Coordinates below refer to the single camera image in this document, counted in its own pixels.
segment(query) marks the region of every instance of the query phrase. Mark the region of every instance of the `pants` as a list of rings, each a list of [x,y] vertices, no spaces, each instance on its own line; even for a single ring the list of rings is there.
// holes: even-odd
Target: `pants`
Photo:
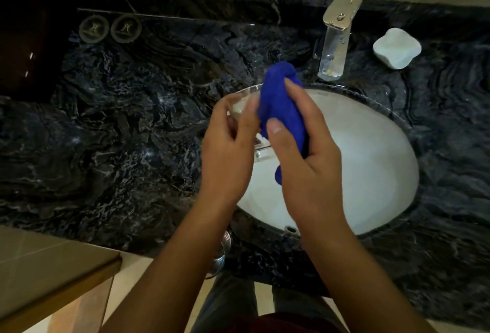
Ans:
[[[341,332],[347,332],[332,309],[320,296],[311,296],[293,290],[273,287],[275,312],[289,312],[308,318],[330,321]],[[240,279],[222,272],[202,305],[191,333],[209,333],[224,330],[240,318],[258,317],[253,281]]]

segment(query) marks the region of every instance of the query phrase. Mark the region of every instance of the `marble countertop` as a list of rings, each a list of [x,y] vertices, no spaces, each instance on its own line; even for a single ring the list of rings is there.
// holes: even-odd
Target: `marble countertop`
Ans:
[[[486,39],[423,39],[422,54],[396,71],[372,54],[379,33],[354,29],[332,86],[315,76],[315,27],[141,17],[133,43],[86,44],[77,32],[89,14],[76,14],[49,104],[0,101],[0,224],[155,256],[199,189],[214,103],[287,60],[307,87],[363,102],[407,133],[416,198],[361,240],[424,316],[490,329]],[[241,209],[230,231],[225,267],[236,275],[327,293],[297,238]]]

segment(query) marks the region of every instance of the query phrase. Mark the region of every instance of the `blue microfiber cloth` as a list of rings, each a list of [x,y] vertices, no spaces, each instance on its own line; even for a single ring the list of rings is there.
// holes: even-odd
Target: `blue microfiber cloth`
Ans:
[[[264,85],[260,89],[260,105],[258,115],[260,119],[260,134],[268,139],[267,120],[275,117],[280,120],[296,140],[303,158],[308,157],[308,135],[296,104],[286,92],[284,78],[303,87],[296,76],[296,70],[288,62],[281,61],[269,68],[266,73]],[[282,184],[281,167],[277,167],[275,180]]]

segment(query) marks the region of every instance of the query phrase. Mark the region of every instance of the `sink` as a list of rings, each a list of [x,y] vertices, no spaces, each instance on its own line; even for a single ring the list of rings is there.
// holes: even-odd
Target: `sink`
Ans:
[[[406,210],[419,184],[419,166],[401,128],[346,96],[324,90],[307,92],[322,110],[342,152],[344,211],[354,233],[376,229]],[[297,226],[274,180],[278,165],[274,154],[254,163],[238,206],[268,225],[294,232]]]

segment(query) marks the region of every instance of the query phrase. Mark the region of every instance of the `chrome faucet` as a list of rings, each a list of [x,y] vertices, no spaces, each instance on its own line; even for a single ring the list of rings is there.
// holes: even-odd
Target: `chrome faucet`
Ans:
[[[318,76],[327,82],[338,80],[344,73],[350,27],[362,2],[363,0],[333,0],[323,15],[327,33]]]

